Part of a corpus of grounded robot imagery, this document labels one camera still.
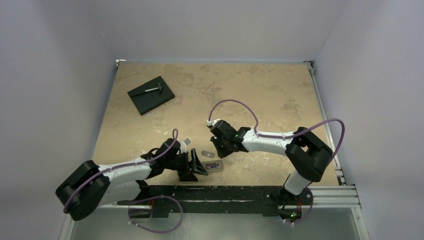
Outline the grey remote control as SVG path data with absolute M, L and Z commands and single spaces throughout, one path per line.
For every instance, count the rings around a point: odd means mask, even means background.
M 211 160 L 202 162 L 203 168 L 208 172 L 218 172 L 224 169 L 222 160 Z

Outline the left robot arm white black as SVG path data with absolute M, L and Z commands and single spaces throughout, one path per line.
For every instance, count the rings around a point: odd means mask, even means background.
M 177 172 L 180 182 L 196 182 L 197 175 L 208 176 L 196 150 L 187 152 L 180 142 L 168 138 L 160 147 L 130 161 L 118 164 L 83 162 L 59 187 L 55 195 L 64 213 L 74 221 L 88 217 L 98 207 L 119 201 L 146 203 L 149 191 L 146 180 L 164 172 Z

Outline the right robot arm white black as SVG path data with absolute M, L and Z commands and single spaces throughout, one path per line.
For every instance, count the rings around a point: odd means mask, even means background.
M 333 157 L 332 149 L 305 127 L 299 127 L 295 132 L 256 132 L 250 127 L 235 129 L 221 119 L 208 121 L 207 127 L 221 159 L 237 152 L 264 152 L 287 157 L 295 171 L 287 178 L 280 196 L 288 204 L 298 200 L 310 183 L 321 181 Z

